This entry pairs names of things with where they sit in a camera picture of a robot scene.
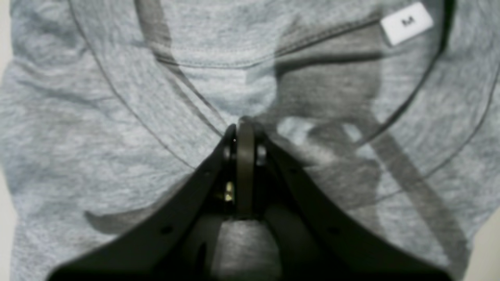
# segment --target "hole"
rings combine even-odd
[[[161,234],[169,234],[174,230],[174,228],[171,225],[167,225],[163,227],[162,229],[159,230]]]
[[[326,230],[332,235],[339,235],[341,233],[341,229],[335,226],[330,226]]]
[[[203,273],[203,267],[205,265],[206,256],[207,256],[207,243],[203,243],[198,248],[198,254],[196,255],[196,261],[194,262],[194,274],[201,275]]]

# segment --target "heather gray fabric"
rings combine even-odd
[[[500,204],[500,3],[457,0],[447,36],[450,1],[423,1],[434,28],[390,47],[378,21],[414,2],[13,1],[11,279],[147,218],[248,115],[354,219],[461,280]],[[228,221],[219,242],[222,279],[279,276],[259,222]]]

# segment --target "size label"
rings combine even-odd
[[[424,5],[418,2],[384,17],[380,24],[390,44],[395,46],[430,29],[434,22]]]

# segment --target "black plastic part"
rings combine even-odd
[[[137,227],[120,236],[113,242],[92,251],[81,258],[57,268],[49,277],[50,281],[137,281],[137,280],[175,280],[204,279],[207,277],[208,257],[217,244],[217,235],[222,220],[214,216],[200,217],[204,207],[210,212],[217,211],[222,204],[211,203],[211,191],[223,188],[218,180],[223,168],[230,163],[224,159],[224,149],[232,147],[236,138],[236,125],[225,132],[213,153],[196,169],[183,188],[160,210]],[[198,237],[190,233],[193,228]],[[185,241],[196,241],[193,247],[183,246]],[[206,243],[203,270],[196,271],[193,257],[200,246]]]
[[[49,281],[211,279],[219,229],[228,213],[265,221],[279,247],[283,280],[451,280],[443,269],[355,222],[260,124],[243,124],[238,133],[234,124],[226,130],[213,153],[159,211],[115,241],[60,266]],[[243,169],[238,170],[238,161],[245,162]],[[238,189],[250,176],[243,193],[236,191],[235,204],[224,201],[228,181],[238,178]]]

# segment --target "white background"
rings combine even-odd
[[[9,0],[0,0],[0,74],[12,57],[10,29]],[[16,213],[0,172],[0,281],[9,280],[15,221]],[[500,281],[500,209],[476,235],[465,281]]]

